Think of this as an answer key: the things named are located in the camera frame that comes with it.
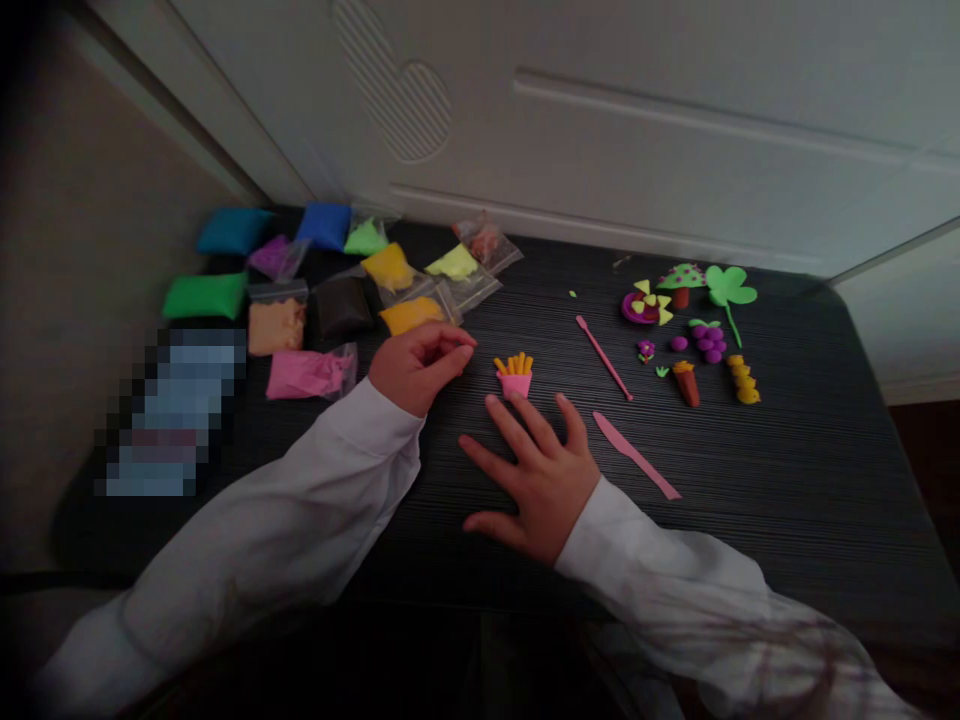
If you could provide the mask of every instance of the dark table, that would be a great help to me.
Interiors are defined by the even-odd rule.
[[[272,230],[295,230],[296,211]],[[416,267],[453,247],[447,228],[401,224],[391,231]],[[937,643],[956,628],[960,593],[923,506],[877,383],[843,301],[822,282],[750,270],[759,291],[734,318],[762,402],[741,405],[725,364],[703,364],[691,348],[669,349],[690,318],[723,320],[705,290],[664,327],[638,326],[619,314],[622,296],[676,262],[653,256],[513,238],[526,259],[500,277],[504,287],[470,313],[464,327],[479,342],[464,375],[441,393],[421,436],[423,470],[393,521],[350,583],[345,600],[435,604],[525,613],[600,616],[580,590],[546,568],[483,537],[464,534],[480,509],[510,510],[509,497],[457,447],[469,432],[509,456],[483,405],[498,392],[493,358],[520,350],[536,359],[530,399],[558,429],[554,393],[581,411],[601,470],[654,520],[717,536],[756,559],[776,591],[848,625],[867,639]],[[242,262],[218,258],[214,271]],[[311,284],[356,262],[311,253]],[[571,298],[574,290],[577,298]],[[626,402],[574,317],[583,315],[634,395]],[[308,349],[314,343],[308,327]],[[895,338],[896,329],[891,328]],[[361,375],[386,337],[359,339]],[[637,360],[648,338],[657,356]],[[688,407],[672,377],[656,365],[696,364],[702,404]],[[66,493],[52,536],[68,570],[138,574],[177,530],[219,490],[280,457],[327,403],[269,402],[269,358],[250,358],[247,382],[223,448],[194,498],[104,498],[81,473]],[[604,439],[599,410],[682,494],[667,501]]]

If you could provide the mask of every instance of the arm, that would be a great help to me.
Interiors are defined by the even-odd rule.
[[[388,340],[286,455],[217,495],[132,589],[77,622],[37,678],[47,712],[115,714],[258,620],[334,602],[413,484],[426,412],[475,344],[439,324]]]
[[[555,568],[583,582],[660,667],[696,679],[719,717],[919,717],[866,650],[771,591],[759,566],[697,532],[664,530],[601,477]]]
[[[714,537],[664,530],[600,475],[573,404],[557,403],[567,444],[520,396],[529,433],[493,396],[487,408],[517,455],[511,465],[461,446],[509,492],[519,516],[464,523],[584,583],[666,670],[697,679],[717,715],[918,717],[850,633],[767,588],[757,564]]]

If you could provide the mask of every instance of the green clay bag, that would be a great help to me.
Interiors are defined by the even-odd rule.
[[[222,315],[236,320],[247,288],[247,273],[235,275],[181,275],[173,281],[163,302],[168,320]]]

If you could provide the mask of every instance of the finger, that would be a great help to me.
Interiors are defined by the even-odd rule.
[[[520,412],[520,416],[527,424],[530,434],[533,435],[533,439],[537,441],[537,445],[540,446],[543,454],[549,458],[557,457],[563,449],[563,446],[557,439],[557,434],[553,431],[553,428],[550,427],[550,423],[544,419],[540,411],[533,406],[533,403],[518,392],[510,393],[509,400]]]
[[[487,412],[500,429],[500,434],[507,441],[507,445],[513,448],[517,459],[528,465],[539,466],[544,459],[543,453],[534,445],[527,431],[514,419],[504,404],[497,400],[496,395],[487,395],[486,403]]]
[[[523,552],[527,544],[527,533],[523,525],[517,518],[504,513],[474,513],[464,521],[463,529],[466,532],[483,533],[518,552]]]
[[[516,500],[517,491],[521,489],[520,471],[516,465],[511,465],[499,455],[494,455],[483,445],[469,435],[460,436],[460,448],[467,454],[477,467],[489,475],[494,482],[510,493]]]
[[[455,328],[453,325],[436,321],[425,323],[415,327],[413,330],[408,330],[403,334],[403,337],[406,338],[407,342],[426,347],[434,347],[438,345],[441,340],[450,340],[460,345],[469,345],[470,347],[477,346],[477,341],[474,340],[466,330],[461,330],[460,328]]]
[[[587,426],[576,406],[563,393],[557,393],[557,405],[567,422],[567,450],[577,455],[590,452],[587,443]]]
[[[426,384],[426,390],[434,394],[440,392],[444,385],[463,372],[472,357],[473,347],[460,345],[455,350],[438,358],[430,367],[421,370],[419,374]]]

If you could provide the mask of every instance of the child's hand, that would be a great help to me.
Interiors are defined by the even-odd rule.
[[[437,393],[463,372],[476,346],[464,330],[427,323],[381,345],[367,377],[401,410],[424,417]]]
[[[587,447],[583,419],[563,394],[557,394],[557,405],[567,421],[566,446],[529,400],[512,393],[510,402],[520,411],[529,434],[495,396],[487,395],[490,417],[519,465],[497,457],[468,435],[460,436],[460,447],[510,493],[520,515],[479,512],[466,519],[463,529],[482,532],[553,566],[600,480],[600,470]]]

